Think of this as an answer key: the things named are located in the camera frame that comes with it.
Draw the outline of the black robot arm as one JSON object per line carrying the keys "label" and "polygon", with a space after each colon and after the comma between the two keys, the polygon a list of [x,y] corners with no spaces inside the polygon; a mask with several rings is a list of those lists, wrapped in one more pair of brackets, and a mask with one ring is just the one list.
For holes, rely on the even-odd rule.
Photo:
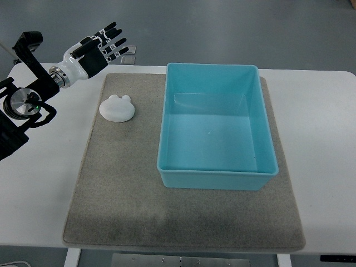
{"label": "black robot arm", "polygon": [[29,140],[28,129],[48,124],[57,114],[46,101],[58,94],[65,83],[59,75],[49,74],[32,54],[42,42],[41,32],[23,32],[13,47],[18,58],[37,77],[34,82],[17,87],[12,77],[1,81],[1,160]]}

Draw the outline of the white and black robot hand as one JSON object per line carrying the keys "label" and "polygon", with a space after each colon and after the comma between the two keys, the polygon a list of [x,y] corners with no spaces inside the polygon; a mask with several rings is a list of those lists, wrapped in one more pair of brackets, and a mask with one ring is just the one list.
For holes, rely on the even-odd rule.
{"label": "white and black robot hand", "polygon": [[70,47],[63,60],[50,68],[49,74],[60,88],[68,88],[78,80],[90,79],[109,63],[129,51],[122,45],[126,38],[115,41],[121,33],[112,22],[97,33],[87,36]]}

